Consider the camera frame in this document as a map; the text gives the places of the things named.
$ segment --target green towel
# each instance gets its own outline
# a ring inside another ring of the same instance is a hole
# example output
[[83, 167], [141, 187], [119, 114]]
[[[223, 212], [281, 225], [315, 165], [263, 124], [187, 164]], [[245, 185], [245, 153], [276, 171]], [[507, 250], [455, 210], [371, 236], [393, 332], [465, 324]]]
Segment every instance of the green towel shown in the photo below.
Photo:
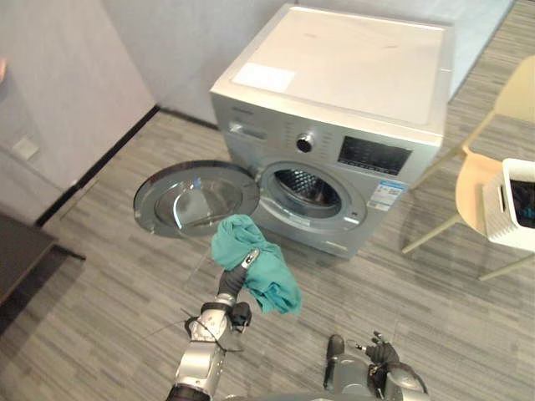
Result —
[[211, 239], [211, 257], [223, 269], [241, 264], [252, 249], [260, 249], [257, 260], [249, 267], [245, 287], [257, 299], [262, 312], [273, 309], [280, 313], [301, 310], [301, 292], [284, 262], [281, 249], [264, 238], [246, 215], [233, 215], [217, 227]]

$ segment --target washing machine top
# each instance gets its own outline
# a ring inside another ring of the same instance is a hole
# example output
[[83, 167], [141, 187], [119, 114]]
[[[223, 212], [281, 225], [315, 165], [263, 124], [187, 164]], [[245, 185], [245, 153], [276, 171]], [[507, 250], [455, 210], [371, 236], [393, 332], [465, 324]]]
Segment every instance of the washing machine top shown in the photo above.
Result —
[[137, 223], [158, 236], [207, 236], [233, 214], [251, 214], [260, 190], [243, 168], [219, 160], [187, 161], [149, 177], [137, 190]]
[[452, 43], [447, 26], [286, 5], [211, 91], [304, 117], [330, 110], [344, 122], [355, 112], [440, 134]]

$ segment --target white basket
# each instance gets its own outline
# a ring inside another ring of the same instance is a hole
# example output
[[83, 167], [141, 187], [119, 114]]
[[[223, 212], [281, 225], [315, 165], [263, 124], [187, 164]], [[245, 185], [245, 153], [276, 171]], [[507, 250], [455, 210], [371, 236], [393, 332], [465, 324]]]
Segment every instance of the white basket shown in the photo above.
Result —
[[535, 229], [518, 224], [511, 181], [535, 182], [535, 162], [505, 159], [502, 171], [483, 186], [483, 205], [489, 241], [535, 251]]

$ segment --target front-loading washing machine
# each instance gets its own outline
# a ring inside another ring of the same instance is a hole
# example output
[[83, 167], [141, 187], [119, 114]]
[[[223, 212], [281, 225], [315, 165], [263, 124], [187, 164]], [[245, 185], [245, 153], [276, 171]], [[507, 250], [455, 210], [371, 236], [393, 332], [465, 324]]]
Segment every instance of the front-loading washing machine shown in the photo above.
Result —
[[441, 146], [452, 46], [443, 25], [283, 6], [211, 89], [232, 163], [156, 173], [135, 219], [180, 237], [246, 213], [351, 257]]

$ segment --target chair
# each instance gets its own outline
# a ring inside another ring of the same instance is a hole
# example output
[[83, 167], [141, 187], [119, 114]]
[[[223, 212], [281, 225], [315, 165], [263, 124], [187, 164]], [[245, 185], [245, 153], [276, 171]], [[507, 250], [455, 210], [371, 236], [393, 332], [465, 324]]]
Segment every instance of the chair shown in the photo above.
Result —
[[[479, 155], [469, 149], [470, 144], [487, 127], [495, 115], [504, 115], [512, 119], [519, 119], [535, 124], [535, 56], [524, 59], [511, 75], [498, 95], [494, 108], [485, 119], [472, 131], [459, 145], [449, 150], [436, 163], [434, 163], [423, 176], [412, 186], [417, 188], [427, 177], [437, 171], [444, 162], [460, 155], [463, 163], [456, 182], [456, 208], [457, 213], [447, 221], [431, 230], [420, 239], [403, 248], [408, 253], [437, 236], [455, 223], [463, 222], [480, 234], [487, 236], [485, 216], [483, 215], [482, 186], [492, 179], [501, 169], [502, 162]], [[528, 256], [521, 261], [497, 269], [494, 272], [478, 277], [479, 280], [499, 276], [513, 269], [526, 265], [529, 261], [535, 262], [535, 256]]]

